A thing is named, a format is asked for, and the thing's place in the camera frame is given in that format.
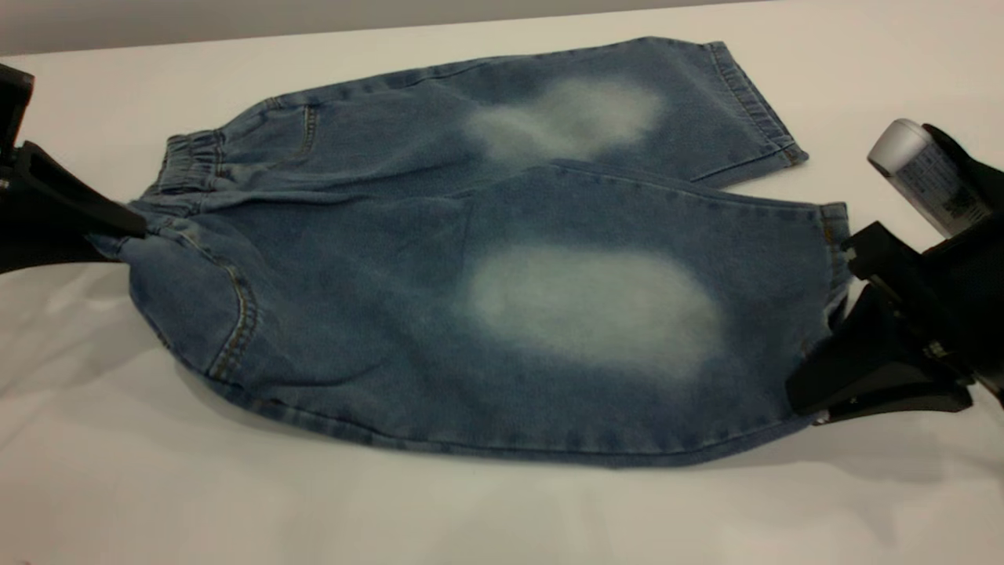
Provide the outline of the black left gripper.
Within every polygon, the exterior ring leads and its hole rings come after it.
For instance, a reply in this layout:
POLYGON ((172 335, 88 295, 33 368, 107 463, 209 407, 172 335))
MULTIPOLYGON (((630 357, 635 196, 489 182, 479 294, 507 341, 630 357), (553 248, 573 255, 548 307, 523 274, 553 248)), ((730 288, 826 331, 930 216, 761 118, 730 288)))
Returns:
POLYGON ((14 188, 2 189, 1 272, 108 262, 85 235, 142 239, 147 222, 63 168, 38 144, 15 143, 35 76, 1 64, 1 165, 14 160, 14 188))

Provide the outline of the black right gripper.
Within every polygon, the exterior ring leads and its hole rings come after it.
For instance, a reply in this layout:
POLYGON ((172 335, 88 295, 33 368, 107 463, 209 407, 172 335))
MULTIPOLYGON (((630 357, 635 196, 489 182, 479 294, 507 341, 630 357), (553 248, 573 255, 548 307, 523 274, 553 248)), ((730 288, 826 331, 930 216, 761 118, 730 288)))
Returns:
POLYGON ((874 223, 844 243, 851 271, 874 289, 864 288, 788 378, 791 408, 821 426, 972 407, 967 386, 929 356, 953 362, 1000 399, 1002 171, 930 124, 888 126, 867 159, 942 241, 917 253, 874 223))

